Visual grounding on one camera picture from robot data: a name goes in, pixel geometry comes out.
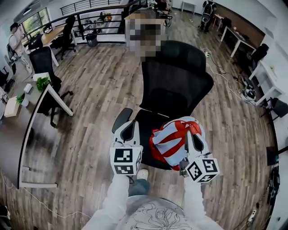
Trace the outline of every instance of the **trash can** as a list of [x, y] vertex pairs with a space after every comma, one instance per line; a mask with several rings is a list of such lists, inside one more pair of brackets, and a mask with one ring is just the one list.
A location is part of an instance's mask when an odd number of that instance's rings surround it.
[[90, 47], [97, 46], [97, 34], [88, 34], [86, 40]]

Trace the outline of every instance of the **red and white bag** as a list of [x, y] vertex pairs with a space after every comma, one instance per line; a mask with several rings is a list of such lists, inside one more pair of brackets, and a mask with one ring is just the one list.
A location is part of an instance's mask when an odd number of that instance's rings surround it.
[[185, 135], [190, 130], [192, 134], [199, 133], [205, 139], [205, 132], [201, 124], [190, 116], [175, 119], [163, 125], [160, 129], [152, 130], [149, 146], [152, 156], [179, 170], [179, 163], [187, 157], [185, 151]]

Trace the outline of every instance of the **shoe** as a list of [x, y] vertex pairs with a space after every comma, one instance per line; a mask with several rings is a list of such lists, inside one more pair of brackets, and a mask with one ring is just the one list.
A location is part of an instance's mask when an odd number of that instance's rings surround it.
[[149, 175], [149, 172], [147, 169], [141, 169], [137, 172], [137, 180], [139, 180], [139, 179], [147, 180], [148, 175]]

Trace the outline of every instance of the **green plant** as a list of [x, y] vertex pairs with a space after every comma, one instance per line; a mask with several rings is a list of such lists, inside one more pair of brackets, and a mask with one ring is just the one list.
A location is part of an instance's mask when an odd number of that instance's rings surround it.
[[36, 86], [39, 92], [42, 92], [49, 83], [50, 83], [49, 77], [38, 78], [36, 81]]
[[24, 98], [25, 98], [25, 93], [23, 93], [22, 95], [18, 95], [18, 96], [16, 97], [17, 103], [18, 103], [18, 104], [21, 104], [21, 103], [23, 102]]

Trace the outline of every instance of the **white shirt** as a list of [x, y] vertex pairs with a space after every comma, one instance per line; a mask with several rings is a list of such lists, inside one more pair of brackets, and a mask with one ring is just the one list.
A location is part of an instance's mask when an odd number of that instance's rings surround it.
[[[18, 41], [21, 41], [21, 39], [22, 39], [21, 35], [18, 31], [16, 31], [15, 34], [12, 34], [9, 38], [9, 44], [10, 44], [11, 48], [14, 49], [14, 46], [17, 44]], [[19, 57], [22, 56], [22, 53], [25, 52], [25, 48], [24, 48], [22, 42], [20, 42], [18, 47], [14, 50]]]
[[129, 179], [115, 175], [103, 208], [83, 230], [223, 230], [204, 211], [201, 185], [185, 178], [184, 209], [171, 201], [149, 196], [128, 198]]

